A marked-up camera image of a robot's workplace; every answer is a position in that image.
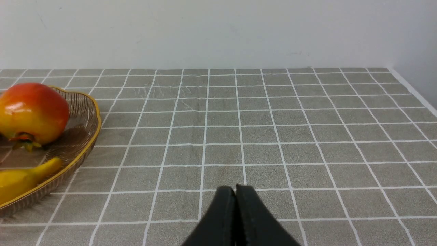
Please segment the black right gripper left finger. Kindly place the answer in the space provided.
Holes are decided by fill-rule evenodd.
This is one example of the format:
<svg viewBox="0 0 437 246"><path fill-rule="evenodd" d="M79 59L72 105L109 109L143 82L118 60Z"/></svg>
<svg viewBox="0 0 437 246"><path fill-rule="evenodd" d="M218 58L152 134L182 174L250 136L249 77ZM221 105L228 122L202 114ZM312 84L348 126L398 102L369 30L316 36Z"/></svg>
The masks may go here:
<svg viewBox="0 0 437 246"><path fill-rule="evenodd" d="M236 197L229 186L220 186L206 213L186 238L183 246L234 246Z"/></svg>

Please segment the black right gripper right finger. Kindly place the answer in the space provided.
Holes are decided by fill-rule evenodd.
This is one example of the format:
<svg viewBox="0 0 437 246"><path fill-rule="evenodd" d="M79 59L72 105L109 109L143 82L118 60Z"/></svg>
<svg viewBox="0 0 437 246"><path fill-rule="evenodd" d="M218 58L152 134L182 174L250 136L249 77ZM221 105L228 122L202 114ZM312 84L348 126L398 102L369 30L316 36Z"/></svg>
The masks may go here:
<svg viewBox="0 0 437 246"><path fill-rule="evenodd" d="M299 246L275 219L252 186L236 185L244 246Z"/></svg>

